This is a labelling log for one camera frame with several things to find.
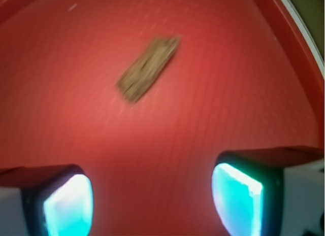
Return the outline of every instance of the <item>textured red floor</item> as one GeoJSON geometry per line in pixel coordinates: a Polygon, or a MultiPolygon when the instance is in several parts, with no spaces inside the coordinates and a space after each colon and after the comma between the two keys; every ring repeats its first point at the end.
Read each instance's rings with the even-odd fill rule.
{"type": "Polygon", "coordinates": [[[225,235],[218,153],[323,142],[253,0],[37,0],[0,24],[0,46],[0,165],[81,165],[93,235],[225,235]],[[160,35],[181,45],[131,106],[115,84],[160,35]]]}

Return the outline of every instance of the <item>blue led light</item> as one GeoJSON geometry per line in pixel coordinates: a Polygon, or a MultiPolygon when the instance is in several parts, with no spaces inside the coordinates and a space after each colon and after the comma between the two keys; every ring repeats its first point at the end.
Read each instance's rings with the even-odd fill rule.
{"type": "Polygon", "coordinates": [[[212,175],[214,205],[231,235],[261,235],[263,185],[227,163],[212,175]]]}
{"type": "Polygon", "coordinates": [[[72,176],[44,201],[43,209],[49,235],[88,235],[93,215],[90,180],[72,176]]]}

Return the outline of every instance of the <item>black plastic frame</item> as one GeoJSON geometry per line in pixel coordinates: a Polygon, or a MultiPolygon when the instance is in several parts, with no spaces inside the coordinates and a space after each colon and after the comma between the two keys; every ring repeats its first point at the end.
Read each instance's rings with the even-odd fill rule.
{"type": "Polygon", "coordinates": [[[222,152],[216,161],[228,163],[248,176],[261,182],[263,193],[263,217],[261,235],[280,235],[283,210],[283,169],[269,167],[251,159],[247,159],[236,151],[222,152]]]}
{"type": "MultiPolygon", "coordinates": [[[[48,167],[42,168],[46,173],[48,167]]],[[[84,174],[84,171],[77,165],[67,165],[38,186],[21,188],[21,199],[30,235],[48,235],[43,203],[56,189],[76,174],[84,174]]]]}

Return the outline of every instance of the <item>white panel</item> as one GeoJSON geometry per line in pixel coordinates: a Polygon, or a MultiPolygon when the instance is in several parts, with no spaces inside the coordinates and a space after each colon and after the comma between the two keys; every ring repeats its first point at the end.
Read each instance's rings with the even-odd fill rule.
{"type": "Polygon", "coordinates": [[[302,235],[309,230],[324,235],[324,159],[284,170],[283,218],[280,235],[302,235]]]}
{"type": "Polygon", "coordinates": [[[0,235],[29,235],[19,188],[0,187],[0,235]]]}

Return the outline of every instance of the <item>red plastic tray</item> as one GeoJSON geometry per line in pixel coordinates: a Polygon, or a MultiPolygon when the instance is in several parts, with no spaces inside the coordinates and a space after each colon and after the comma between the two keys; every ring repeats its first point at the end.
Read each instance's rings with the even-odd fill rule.
{"type": "Polygon", "coordinates": [[[324,80],[279,0],[0,0],[0,15],[0,165],[81,165],[93,235],[225,235],[221,151],[323,147],[324,80]],[[180,47],[129,105],[115,84],[155,36],[180,47]]]}

